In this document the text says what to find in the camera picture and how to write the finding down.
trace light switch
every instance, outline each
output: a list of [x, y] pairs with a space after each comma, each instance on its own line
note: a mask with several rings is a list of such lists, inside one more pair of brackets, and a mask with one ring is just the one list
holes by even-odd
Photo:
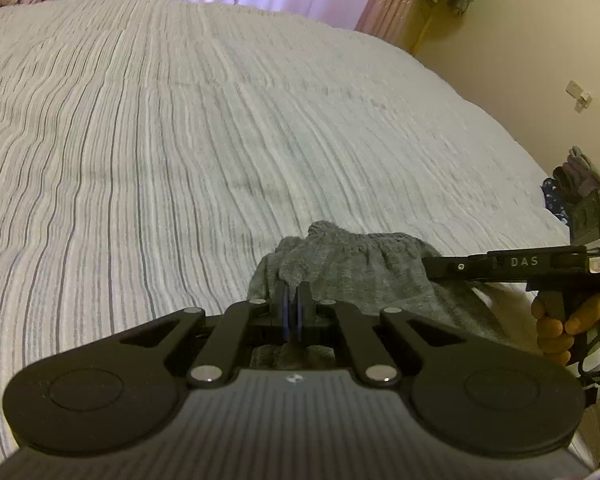
[[574, 99], [577, 99], [582, 95], [582, 91], [583, 89], [578, 83], [576, 83], [575, 81], [569, 81], [569, 84], [567, 85], [567, 94], [569, 94]]

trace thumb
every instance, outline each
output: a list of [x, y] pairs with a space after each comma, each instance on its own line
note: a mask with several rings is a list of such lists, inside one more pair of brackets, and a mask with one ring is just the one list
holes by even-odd
[[591, 296], [581, 304], [576, 312], [564, 324], [567, 334], [576, 335], [588, 332], [600, 321], [600, 292]]

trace silver screw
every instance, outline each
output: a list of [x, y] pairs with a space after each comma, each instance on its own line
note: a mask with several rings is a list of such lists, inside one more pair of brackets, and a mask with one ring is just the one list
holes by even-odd
[[365, 370], [365, 375], [372, 381], [385, 383], [398, 376], [398, 370], [387, 365], [373, 365]]
[[222, 370], [213, 365], [196, 366], [191, 371], [191, 377], [203, 383], [212, 383], [222, 377]]
[[285, 377], [285, 381], [291, 384], [298, 384], [304, 381], [304, 376], [300, 374], [291, 374]]

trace striped bedspread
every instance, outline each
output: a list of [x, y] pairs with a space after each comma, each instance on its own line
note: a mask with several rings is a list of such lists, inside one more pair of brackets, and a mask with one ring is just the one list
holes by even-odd
[[0, 399], [55, 352], [222, 312], [320, 219], [443, 254], [565, 243], [545, 176], [363, 34], [172, 0], [0, 9]]

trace striped bedsheet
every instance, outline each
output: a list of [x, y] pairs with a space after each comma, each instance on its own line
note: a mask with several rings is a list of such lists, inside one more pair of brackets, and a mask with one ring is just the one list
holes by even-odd
[[[0, 9], [0, 398], [55, 352], [221, 313], [319, 219], [444, 254], [565, 243], [545, 176], [357, 32], [173, 0]], [[14, 446], [0, 406], [0, 461]]]

